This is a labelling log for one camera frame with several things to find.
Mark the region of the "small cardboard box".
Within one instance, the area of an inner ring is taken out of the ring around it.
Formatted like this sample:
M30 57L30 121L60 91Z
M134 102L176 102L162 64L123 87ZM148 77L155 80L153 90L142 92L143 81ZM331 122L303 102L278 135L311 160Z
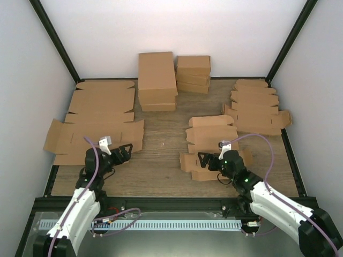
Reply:
M233 141L238 138L234 119L229 115L196 116L189 120L189 128L185 130L188 151L180 153L181 170L191 174L192 180L205 182L225 180L217 171L202 168L199 152L219 154L220 141Z

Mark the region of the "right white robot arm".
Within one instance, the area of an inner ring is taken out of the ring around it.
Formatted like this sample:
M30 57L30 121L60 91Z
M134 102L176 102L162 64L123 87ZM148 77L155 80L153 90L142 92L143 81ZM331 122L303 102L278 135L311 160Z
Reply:
M269 220L298 244L304 256L339 255L342 236L325 210L303 206L273 189L245 167L236 150L221 154L200 152L198 158L201 167L218 171L232 181L240 196L241 214L254 213Z

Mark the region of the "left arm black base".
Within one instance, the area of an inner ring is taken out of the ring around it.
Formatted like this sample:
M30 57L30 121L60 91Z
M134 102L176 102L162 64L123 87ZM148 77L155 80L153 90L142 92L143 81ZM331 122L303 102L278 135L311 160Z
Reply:
M126 209L126 200L124 198L108 196L105 191L100 193L98 201L100 203L99 217L116 214Z

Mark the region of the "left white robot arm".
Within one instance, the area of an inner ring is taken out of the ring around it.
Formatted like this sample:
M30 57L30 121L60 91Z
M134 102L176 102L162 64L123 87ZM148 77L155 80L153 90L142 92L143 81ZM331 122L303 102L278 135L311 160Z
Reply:
M85 166L70 202L56 224L44 236L37 236L33 256L77 256L81 243L96 216L109 212L107 194L102 189L104 175L131 158L133 145L110 150L107 145L92 146L85 153Z

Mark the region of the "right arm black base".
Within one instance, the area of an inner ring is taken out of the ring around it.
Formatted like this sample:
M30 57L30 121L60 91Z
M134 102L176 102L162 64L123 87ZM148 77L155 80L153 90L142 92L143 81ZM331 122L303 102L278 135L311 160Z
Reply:
M252 201L244 196L237 196L236 198L224 198L221 200L221 210L224 218L253 218L260 217L255 213L250 204Z

